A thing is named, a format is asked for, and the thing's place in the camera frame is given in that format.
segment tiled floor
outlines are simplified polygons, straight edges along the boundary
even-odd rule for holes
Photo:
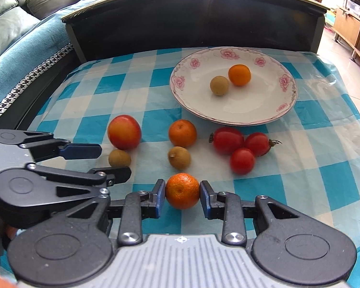
[[[349,95],[360,112],[360,59],[352,62],[352,49],[340,40],[333,41],[334,33],[324,30],[318,54],[330,60],[339,70]]]

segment checkered tablecloth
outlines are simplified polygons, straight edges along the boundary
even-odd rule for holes
[[[215,191],[234,192],[243,200],[269,195],[341,230],[358,251],[348,282],[353,288],[360,287],[360,114],[337,69],[313,53],[260,50],[291,72],[299,96],[283,118],[239,128],[245,135],[261,131],[282,142],[259,157],[251,173],[239,177],[230,171],[229,157],[216,154],[208,143],[219,125],[182,109],[168,85],[173,67],[198,50],[137,53],[88,62],[71,72],[29,129],[52,132],[73,142],[99,143],[103,154],[97,160],[55,158],[43,164],[85,172],[108,166],[108,154],[113,150],[106,133],[108,123],[119,114],[130,114],[141,125],[142,142],[130,152],[130,180],[112,187],[111,197],[150,190],[157,179],[167,180],[177,173],[167,161],[172,147],[168,128],[177,119],[188,119],[198,131],[196,144],[189,148],[192,164],[188,173],[199,181],[208,180]],[[249,237],[255,237],[250,220],[246,226]],[[222,221],[205,219],[200,204],[179,211],[166,203],[160,219],[143,222],[145,234],[219,234],[221,230]]]

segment black clamp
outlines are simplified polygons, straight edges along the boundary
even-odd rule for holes
[[[95,159],[101,152],[99,144],[72,144],[48,132],[0,129],[0,256],[10,242],[3,232],[4,222],[29,228],[131,176],[128,167],[94,168],[83,173],[36,162],[57,156]]]
[[[325,286],[347,280],[356,263],[350,238],[268,196],[247,202],[215,193],[202,181],[200,200],[206,218],[224,220],[222,243],[245,247],[259,267],[282,281]],[[254,241],[247,241],[244,218],[253,218]]]
[[[165,182],[158,180],[151,192],[133,192],[123,200],[111,201],[106,188],[97,188],[97,194],[11,241],[8,260],[18,280],[35,287],[88,280],[110,263],[117,248],[143,241],[141,222],[160,216]],[[116,244],[108,239],[113,218],[121,218]]]

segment red tomato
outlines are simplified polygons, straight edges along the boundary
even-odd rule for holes
[[[250,149],[257,157],[265,155],[271,147],[279,144],[279,141],[270,140],[268,136],[261,132],[250,134],[244,142],[244,147]]]
[[[244,147],[244,135],[234,128],[222,127],[209,137],[209,142],[219,154],[230,155],[240,147]]]
[[[134,149],[141,140],[141,129],[135,118],[120,115],[109,123],[108,138],[112,145],[121,150]]]
[[[252,171],[256,158],[248,148],[235,150],[229,160],[229,165],[234,173],[244,175]]]

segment sofa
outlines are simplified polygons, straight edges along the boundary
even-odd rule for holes
[[[61,18],[94,1],[0,0],[1,128],[27,127],[79,65]]]

